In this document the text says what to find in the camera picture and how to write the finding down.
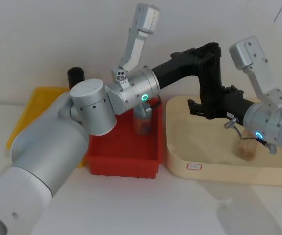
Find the wire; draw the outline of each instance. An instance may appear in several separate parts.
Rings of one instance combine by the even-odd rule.
[[[242,139],[242,140],[257,140],[256,137],[242,137],[241,132],[239,131],[239,129],[236,126],[234,126],[233,128],[237,131],[240,139]]]
[[[260,139],[258,137],[257,138],[256,137],[242,137],[241,132],[239,131],[239,129],[236,126],[234,126],[233,128],[237,131],[240,139],[242,139],[242,140],[257,140],[262,145],[268,146],[268,143],[265,140],[262,140],[262,139]]]

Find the yellow plastic tray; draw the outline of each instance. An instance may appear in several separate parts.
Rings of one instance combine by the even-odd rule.
[[[16,136],[38,118],[61,94],[69,91],[66,87],[37,87],[34,89],[16,127],[14,128],[8,142],[7,149],[11,148]],[[84,166],[84,159],[78,165]]]

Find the white table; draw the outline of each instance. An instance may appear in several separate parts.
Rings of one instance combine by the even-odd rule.
[[[0,105],[0,173],[22,106]],[[282,187],[93,176],[76,169],[32,235],[282,235]]]

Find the beige tray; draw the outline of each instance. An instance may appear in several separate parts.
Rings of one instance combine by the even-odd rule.
[[[225,118],[207,120],[190,115],[187,100],[197,96],[178,96],[167,103],[167,167],[182,178],[282,185],[282,149],[277,154],[258,145],[252,161],[234,155],[237,132],[223,128]]]

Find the red plastic tray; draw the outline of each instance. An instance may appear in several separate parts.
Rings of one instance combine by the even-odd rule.
[[[158,102],[157,98],[149,101]],[[117,115],[117,125],[104,136],[90,136],[85,162],[91,174],[156,178],[163,161],[162,107],[153,110],[152,127],[147,135],[133,129],[133,110]]]

